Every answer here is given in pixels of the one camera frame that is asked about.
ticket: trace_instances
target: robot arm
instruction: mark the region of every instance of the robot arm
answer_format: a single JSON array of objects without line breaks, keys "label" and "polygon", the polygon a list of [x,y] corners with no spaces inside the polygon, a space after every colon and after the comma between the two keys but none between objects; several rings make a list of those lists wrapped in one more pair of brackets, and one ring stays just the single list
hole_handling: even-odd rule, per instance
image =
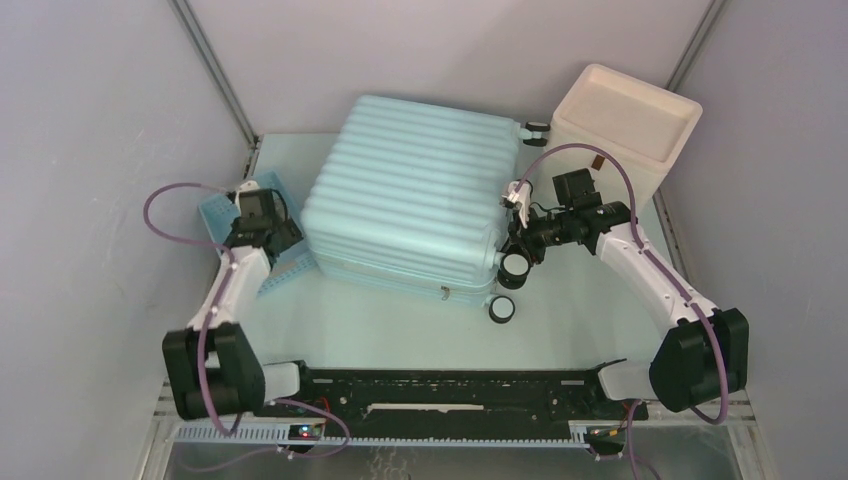
[{"label": "robot arm", "polygon": [[[218,274],[197,314],[185,329],[168,332],[162,341],[174,403],[183,419],[209,416],[200,388],[204,373],[198,368],[199,348],[206,359],[209,396],[218,415],[257,411],[269,398],[298,391],[297,366],[263,369],[238,323],[253,306],[276,257],[302,238],[288,215],[277,213],[274,195],[273,190],[261,189],[254,181],[245,182],[232,194],[239,216],[224,242],[230,252],[221,254]],[[204,329],[206,341],[200,346]]]},{"label": "robot arm", "polygon": [[[584,245],[609,265],[640,298],[650,313],[663,343],[651,362],[624,360],[603,366],[599,379],[610,400],[656,398],[678,412],[719,396],[718,367],[693,305],[700,307],[719,340],[728,390],[734,392],[747,380],[748,322],[738,310],[721,311],[692,288],[649,241],[638,245],[630,223],[630,210],[620,202],[602,204],[588,170],[554,177],[558,213],[538,217],[527,211],[529,198],[506,198],[515,208],[510,239],[504,247],[498,279],[505,288],[520,288],[529,268],[510,271],[520,256],[524,265],[544,261],[549,246]],[[638,238],[645,238],[635,226]],[[671,275],[677,285],[668,278]]]}]

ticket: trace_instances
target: white box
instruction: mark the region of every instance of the white box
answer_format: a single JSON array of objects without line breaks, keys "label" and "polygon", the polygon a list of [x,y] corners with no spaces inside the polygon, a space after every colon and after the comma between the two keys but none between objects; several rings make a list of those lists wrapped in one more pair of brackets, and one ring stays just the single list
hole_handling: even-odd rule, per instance
[{"label": "white box", "polygon": [[[554,112],[546,149],[583,142],[609,152],[633,183],[638,213],[674,165],[701,112],[695,101],[593,64]],[[552,155],[534,175],[534,196],[546,206],[555,205],[550,178],[589,168],[594,159],[594,152],[583,149]],[[600,170],[590,170],[605,203],[627,204],[627,190],[615,167],[604,162]]]}]

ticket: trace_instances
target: light blue table surface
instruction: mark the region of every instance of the light blue table surface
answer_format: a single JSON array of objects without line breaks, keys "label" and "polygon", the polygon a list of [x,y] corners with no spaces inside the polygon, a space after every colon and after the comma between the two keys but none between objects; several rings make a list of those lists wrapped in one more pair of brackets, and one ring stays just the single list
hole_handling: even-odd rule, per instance
[{"label": "light blue table surface", "polygon": [[[336,134],[265,135],[256,172],[275,170],[303,205]],[[522,147],[519,171],[540,153]],[[640,223],[668,256],[653,205]],[[650,359],[660,337],[624,281],[577,245],[548,249],[526,285],[508,295],[512,321],[324,277],[318,269],[260,298],[241,320],[262,363],[323,368],[564,369]]]}]

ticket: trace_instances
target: suitcase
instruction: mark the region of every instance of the suitcase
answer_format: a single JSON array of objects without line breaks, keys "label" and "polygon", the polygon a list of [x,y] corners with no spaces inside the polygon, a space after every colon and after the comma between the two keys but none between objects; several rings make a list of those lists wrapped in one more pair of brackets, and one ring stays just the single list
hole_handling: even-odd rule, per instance
[{"label": "suitcase", "polygon": [[521,130],[509,118],[361,97],[303,209],[318,267],[491,309],[507,234],[499,202]]}]

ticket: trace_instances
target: gray wall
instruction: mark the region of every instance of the gray wall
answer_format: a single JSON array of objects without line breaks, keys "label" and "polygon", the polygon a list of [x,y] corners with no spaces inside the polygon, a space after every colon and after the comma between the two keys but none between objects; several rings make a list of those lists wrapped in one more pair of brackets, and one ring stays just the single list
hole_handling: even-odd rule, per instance
[{"label": "gray wall", "polygon": [[[0,2],[0,478],[129,478],[216,263],[142,203],[245,152],[165,0]],[[154,217],[202,237],[199,198]]]},{"label": "gray wall", "polygon": [[709,0],[203,0],[260,133],[338,132],[363,92],[550,118],[586,65],[663,85]]},{"label": "gray wall", "polygon": [[732,2],[682,94],[664,189],[696,283],[751,323],[749,394],[783,478],[845,478],[848,3]]}]

